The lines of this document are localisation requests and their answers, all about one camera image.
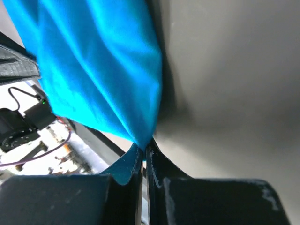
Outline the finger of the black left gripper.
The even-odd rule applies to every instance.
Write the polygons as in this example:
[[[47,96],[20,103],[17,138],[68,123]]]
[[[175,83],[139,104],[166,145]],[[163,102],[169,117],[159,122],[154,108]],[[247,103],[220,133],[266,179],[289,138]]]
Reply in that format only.
[[[0,34],[0,82],[17,83],[41,78],[36,57],[5,34]]]

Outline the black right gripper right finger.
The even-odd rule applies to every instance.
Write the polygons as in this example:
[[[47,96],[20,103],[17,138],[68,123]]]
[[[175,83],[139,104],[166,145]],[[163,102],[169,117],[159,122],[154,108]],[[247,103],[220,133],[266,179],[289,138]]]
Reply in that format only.
[[[146,149],[149,224],[287,225],[274,188],[259,179],[196,179],[151,140]]]

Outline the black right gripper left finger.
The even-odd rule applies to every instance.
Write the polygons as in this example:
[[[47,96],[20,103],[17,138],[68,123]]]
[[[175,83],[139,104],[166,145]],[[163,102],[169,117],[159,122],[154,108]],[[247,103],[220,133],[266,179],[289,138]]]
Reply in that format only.
[[[138,225],[143,152],[129,151],[96,175],[14,176],[0,187],[3,225]]]

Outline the blue t shirt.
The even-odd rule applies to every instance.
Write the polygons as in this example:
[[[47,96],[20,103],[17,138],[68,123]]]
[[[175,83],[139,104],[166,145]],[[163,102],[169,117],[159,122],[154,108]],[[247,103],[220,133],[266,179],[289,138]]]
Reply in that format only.
[[[162,54],[146,1],[3,3],[37,58],[54,113],[145,149],[162,93]]]

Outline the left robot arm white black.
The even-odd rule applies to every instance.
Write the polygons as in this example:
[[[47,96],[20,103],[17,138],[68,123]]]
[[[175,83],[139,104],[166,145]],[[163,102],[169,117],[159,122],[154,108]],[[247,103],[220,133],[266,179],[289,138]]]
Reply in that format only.
[[[1,86],[41,78],[36,58],[25,48],[5,34],[0,34],[0,84]],[[40,137],[38,131],[56,120],[46,97],[19,90],[38,103],[24,112],[1,108],[0,110],[0,147],[7,153]]]

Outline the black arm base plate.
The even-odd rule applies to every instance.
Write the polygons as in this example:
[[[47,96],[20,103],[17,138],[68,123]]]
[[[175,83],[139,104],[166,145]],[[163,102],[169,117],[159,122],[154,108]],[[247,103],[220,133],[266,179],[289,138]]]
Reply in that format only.
[[[74,133],[70,143],[88,162],[93,173],[100,173],[118,160],[132,142],[109,133],[102,133],[68,120]]]

